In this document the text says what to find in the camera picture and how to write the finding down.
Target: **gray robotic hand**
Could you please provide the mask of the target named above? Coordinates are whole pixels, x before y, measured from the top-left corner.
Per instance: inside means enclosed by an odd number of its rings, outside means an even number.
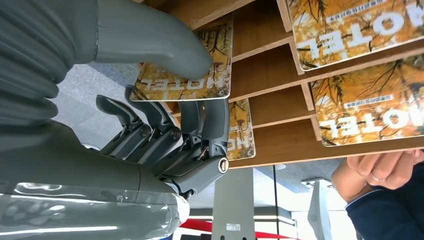
[[[154,62],[202,77],[212,60],[179,20],[130,0],[10,0],[0,32],[0,239],[160,239],[227,171],[226,100],[181,103],[179,129],[157,103],[133,103],[148,125],[98,96],[122,124],[101,151],[51,120],[48,99],[74,64]]]

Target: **gray floor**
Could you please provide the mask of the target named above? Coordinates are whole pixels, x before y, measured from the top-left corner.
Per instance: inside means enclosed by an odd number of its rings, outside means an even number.
[[[125,102],[125,86],[133,84],[138,73],[135,64],[75,65],[59,84],[59,95],[53,99],[59,109],[54,119],[70,126],[81,143],[102,148],[122,128],[115,116],[97,109],[96,96]],[[143,113],[135,111],[147,121]]]
[[[286,164],[284,169],[275,172],[276,180],[294,193],[306,193],[309,189],[301,184],[303,180],[325,178],[331,181],[333,172],[342,160],[343,158],[335,158]],[[259,170],[269,177],[273,176],[269,168]]]

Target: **plastic cover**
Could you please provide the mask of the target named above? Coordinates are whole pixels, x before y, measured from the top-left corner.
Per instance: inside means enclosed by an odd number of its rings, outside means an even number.
[[[156,240],[189,213],[173,193],[19,183],[0,193],[0,239]]]

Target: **red stripe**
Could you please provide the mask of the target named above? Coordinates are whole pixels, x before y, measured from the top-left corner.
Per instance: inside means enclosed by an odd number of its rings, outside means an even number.
[[[181,225],[181,228],[212,233],[211,222],[201,221],[196,219],[188,219],[185,223]],[[266,233],[266,232],[260,232],[260,231],[255,232],[255,235],[256,235],[256,238],[258,239],[295,239],[295,238],[290,238],[288,236],[282,236],[278,234],[272,234],[272,233]]]

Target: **wooden shelving unit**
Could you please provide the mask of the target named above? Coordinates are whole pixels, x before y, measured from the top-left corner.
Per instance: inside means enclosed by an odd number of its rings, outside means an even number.
[[[193,30],[226,14],[234,16],[229,101],[249,99],[256,157],[232,168],[339,158],[424,147],[424,137],[325,147],[309,83],[424,54],[424,40],[303,72],[285,0],[145,0]],[[176,102],[167,103],[178,118]]]

